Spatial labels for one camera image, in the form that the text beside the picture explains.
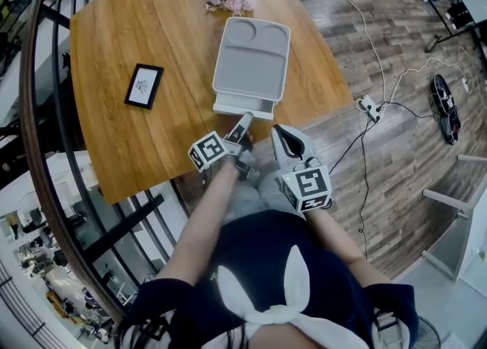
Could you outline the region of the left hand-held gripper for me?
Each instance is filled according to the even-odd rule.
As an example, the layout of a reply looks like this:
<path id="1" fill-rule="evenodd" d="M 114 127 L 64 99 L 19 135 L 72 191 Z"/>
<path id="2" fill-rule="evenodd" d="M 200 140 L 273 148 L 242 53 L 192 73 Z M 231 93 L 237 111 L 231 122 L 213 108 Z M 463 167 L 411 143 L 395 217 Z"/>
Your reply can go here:
<path id="1" fill-rule="evenodd" d="M 240 180 L 257 181 L 260 172 L 256 169 L 256 159 L 251 153 L 253 143 L 247 133 L 252 120 L 253 114 L 247 112 L 224 138 L 213 131 L 196 141 L 188 155 L 198 172 L 209 170 L 214 164 L 229 157 L 239 170 Z"/>

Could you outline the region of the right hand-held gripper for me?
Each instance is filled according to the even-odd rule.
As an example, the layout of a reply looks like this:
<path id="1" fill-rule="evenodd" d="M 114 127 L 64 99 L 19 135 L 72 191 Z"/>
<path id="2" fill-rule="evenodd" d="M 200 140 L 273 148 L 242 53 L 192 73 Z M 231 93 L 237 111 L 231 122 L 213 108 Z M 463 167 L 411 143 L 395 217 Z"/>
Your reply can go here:
<path id="1" fill-rule="evenodd" d="M 275 124 L 271 129 L 272 146 L 279 167 L 280 191 L 298 213 L 327 209 L 333 203 L 332 184 L 326 165 L 315 157 L 316 148 L 303 132 L 287 125 Z M 290 159 L 299 159 L 288 167 Z"/>

